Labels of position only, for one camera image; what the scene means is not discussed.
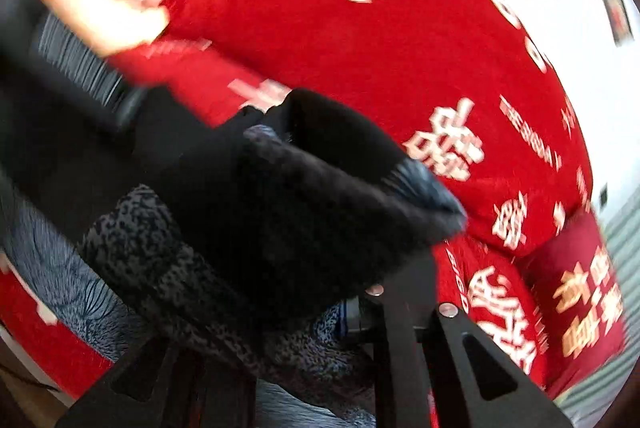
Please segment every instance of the gold chinese character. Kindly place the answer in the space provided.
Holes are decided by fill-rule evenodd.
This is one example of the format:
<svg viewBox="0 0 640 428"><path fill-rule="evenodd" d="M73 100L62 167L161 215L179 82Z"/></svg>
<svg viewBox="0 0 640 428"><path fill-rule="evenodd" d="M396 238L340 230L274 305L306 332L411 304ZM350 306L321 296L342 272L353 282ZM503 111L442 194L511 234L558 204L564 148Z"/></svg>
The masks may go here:
<svg viewBox="0 0 640 428"><path fill-rule="evenodd" d="M589 301L591 291L589 291L589 285L587 284L588 276L589 273L582 271L580 262L575 264L574 272L564 272L561 279L562 285L558 287L554 293L554 298L562 295L562 298L556 306L556 311L559 313L565 312L567 309L576 305L580 297L582 297L584 304Z"/></svg>
<svg viewBox="0 0 640 428"><path fill-rule="evenodd" d="M600 303L602 299L602 291L599 287L596 287L596 290L593 292L593 296L591 296L591 305L596 306Z"/></svg>
<svg viewBox="0 0 640 428"><path fill-rule="evenodd" d="M591 277L596 285L600 285L604 282L604 285L609 283L609 253L605 248L596 249L593 260L591 261Z"/></svg>
<svg viewBox="0 0 640 428"><path fill-rule="evenodd" d="M602 307L602 321L607 324L604 331L606 336L611 330L613 323L617 322L620 319L620 316L622 316L622 294L620 294L620 287L618 287L618 284L615 284L604 295L600 306Z"/></svg>
<svg viewBox="0 0 640 428"><path fill-rule="evenodd" d="M566 219L566 213L562 202L556 202L554 206L554 223L556 224L556 236L560 234L562 228L564 228L564 220Z"/></svg>
<svg viewBox="0 0 640 428"><path fill-rule="evenodd" d="M566 358L580 356L585 347L593 347L600 339L600 319L596 307L592 307L585 319L580 321L578 316L562 336L562 353Z"/></svg>
<svg viewBox="0 0 640 428"><path fill-rule="evenodd" d="M489 266L478 271L469 284L472 307L487 309L494 316L492 321L479 321L478 326L529 375L538 354L536 342L525 337L529 322L520 299L508 296L509 281L499 274L498 285L489 282L488 277L494 273L495 267Z"/></svg>
<svg viewBox="0 0 640 428"><path fill-rule="evenodd" d="M518 200L505 201L500 208L494 204L496 219L492 233L504 240L504 246L515 250L519 244L526 244L527 237L522 233L524 219L527 217L527 196L518 192Z"/></svg>
<svg viewBox="0 0 640 428"><path fill-rule="evenodd" d="M436 175L468 180L469 164L484 159L482 141L464 126L473 106L469 98L459 100L457 109L437 106L430 119L432 132L417 131L404 143L408 156L424 161Z"/></svg>

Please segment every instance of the black plastic part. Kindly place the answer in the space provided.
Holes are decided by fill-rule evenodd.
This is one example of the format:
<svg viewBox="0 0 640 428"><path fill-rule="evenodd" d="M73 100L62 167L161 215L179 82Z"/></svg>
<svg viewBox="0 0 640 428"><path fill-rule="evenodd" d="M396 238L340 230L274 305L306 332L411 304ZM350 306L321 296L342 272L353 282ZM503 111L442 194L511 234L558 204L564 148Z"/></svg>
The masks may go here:
<svg viewBox="0 0 640 428"><path fill-rule="evenodd" d="M378 298L385 321L386 351L393 389L393 417L382 428L430 428L428 394L429 375L418 342L424 326L433 316L436 304L435 262L425 252L397 274L385 280L384 293ZM375 355L385 357L380 342L374 344Z"/></svg>
<svg viewBox="0 0 640 428"><path fill-rule="evenodd" d="M424 351L443 428L571 428L571 421L462 311L435 313Z"/></svg>
<svg viewBox="0 0 640 428"><path fill-rule="evenodd" d="M355 297L341 306L340 338L345 342L361 345L384 338L382 312L370 300Z"/></svg>
<svg viewBox="0 0 640 428"><path fill-rule="evenodd" d="M250 428L255 378L151 338L130 349L56 428Z"/></svg>
<svg viewBox="0 0 640 428"><path fill-rule="evenodd" d="M110 134L129 129L147 93L110 69L40 0L0 0L0 52Z"/></svg>

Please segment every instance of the screw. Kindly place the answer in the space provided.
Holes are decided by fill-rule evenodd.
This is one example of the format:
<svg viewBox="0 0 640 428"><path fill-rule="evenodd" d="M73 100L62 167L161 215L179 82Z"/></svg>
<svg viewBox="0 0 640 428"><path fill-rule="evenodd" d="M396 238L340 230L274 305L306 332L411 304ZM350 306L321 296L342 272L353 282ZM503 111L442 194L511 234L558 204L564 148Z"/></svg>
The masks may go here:
<svg viewBox="0 0 640 428"><path fill-rule="evenodd" d="M458 308L453 305L453 303L441 303L438 310L445 318L455 318L458 316Z"/></svg>
<svg viewBox="0 0 640 428"><path fill-rule="evenodd" d="M380 296L385 291L385 288L380 284L372 285L366 291L367 294L371 296Z"/></svg>

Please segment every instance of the gray patterned fabric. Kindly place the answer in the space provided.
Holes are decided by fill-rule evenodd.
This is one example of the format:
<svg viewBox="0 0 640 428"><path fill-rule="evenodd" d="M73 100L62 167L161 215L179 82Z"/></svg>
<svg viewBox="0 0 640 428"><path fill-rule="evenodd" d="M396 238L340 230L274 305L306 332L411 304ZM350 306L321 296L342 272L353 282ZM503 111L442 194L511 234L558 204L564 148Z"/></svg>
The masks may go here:
<svg viewBox="0 0 640 428"><path fill-rule="evenodd" d="M405 158L377 187L280 141L264 126L245 135L250 141L234 166L243 177L242 191L255 193L245 194L242 202L251 202L266 218L260 225L257 216L249 216L255 229L245 236L267 239L264 252L278 251L267 258L276 261L270 272L275 284L264 295L272 306L287 299L286 289L276 288L286 286L296 269L290 256L278 255L298 257L293 261L305 267L299 273L302 285L315 280L307 286L307 302L326 299L327 285L329 296L339 299L349 286L366 288L367 280L344 277L345 264L351 265L350 274L367 273L374 283L459 231L465 221L460 204L419 162ZM255 186L246 183L258 179ZM371 223L384 226L376 234L371 228L364 236L354 234ZM313 254L305 251L309 243ZM316 252L322 260L313 271ZM268 308L261 310L216 272L215 252L205 259L182 240L169 208L148 186L137 186L103 215L85 235L79 254L165 336L276 383L354 426L374 426L373 363L360 347L338 339L338 307L274 328ZM318 281L319 272L329 280Z"/></svg>
<svg viewBox="0 0 640 428"><path fill-rule="evenodd" d="M82 341L116 361L149 327L0 172L0 246L36 296ZM327 330L319 339L330 336ZM333 413L258 380L258 428L348 428Z"/></svg>
<svg viewBox="0 0 640 428"><path fill-rule="evenodd" d="M123 197L79 249L122 299L173 340L282 385L356 426L373 426L372 361L340 345L338 307L296 332L260 332L255 310L180 238L148 186Z"/></svg>
<svg viewBox="0 0 640 428"><path fill-rule="evenodd" d="M1 172L0 248L58 320L108 360L116 361L148 331Z"/></svg>

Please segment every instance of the black fabric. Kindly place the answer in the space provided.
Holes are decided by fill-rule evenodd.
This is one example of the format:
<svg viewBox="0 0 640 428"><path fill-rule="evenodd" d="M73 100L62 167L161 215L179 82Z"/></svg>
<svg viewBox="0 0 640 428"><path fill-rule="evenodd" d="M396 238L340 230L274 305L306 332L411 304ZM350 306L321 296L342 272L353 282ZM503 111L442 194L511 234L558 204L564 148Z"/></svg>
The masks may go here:
<svg viewBox="0 0 640 428"><path fill-rule="evenodd" d="M69 241L144 180L129 151L32 76L0 80L0 166Z"/></svg>
<svg viewBox="0 0 640 428"><path fill-rule="evenodd" d="M423 164L317 94L294 90L246 122L211 130L157 192L130 191L79 254L162 334L373 426L372 361L338 338L335 304L453 236L464 212ZM332 126L347 138L335 151Z"/></svg>
<svg viewBox="0 0 640 428"><path fill-rule="evenodd" d="M198 170L194 164L193 170L187 169L180 175L180 171L190 164L189 159L198 152L215 156L220 152L217 145L222 146L221 150L229 148L242 136L242 131L260 123L263 118L260 110L246 106L227 122L211 128L177 103L168 90L156 88L146 95L137 112L133 157L148 172L166 173L153 180L163 180L165 185L175 184L173 191L178 197L175 199L177 204L185 201L195 204L193 201L202 199L202 188L198 185L212 174Z"/></svg>
<svg viewBox="0 0 640 428"><path fill-rule="evenodd" d="M361 289L347 282L376 283L400 263L382 263L390 261L392 246L378 252L380 238L392 238L402 258L462 227L460 205L446 190L438 193L437 183L428 192L441 200L430 202L428 211L399 206L372 186L407 157L351 109L298 89L262 123L296 148L264 134L243 137L242 123L215 129L150 186L171 210L184 241L261 304L265 321L317 314ZM358 216L361 210L366 212ZM341 221L346 225L340 231ZM379 232L372 246L371 231ZM265 297L267 286L275 291Z"/></svg>

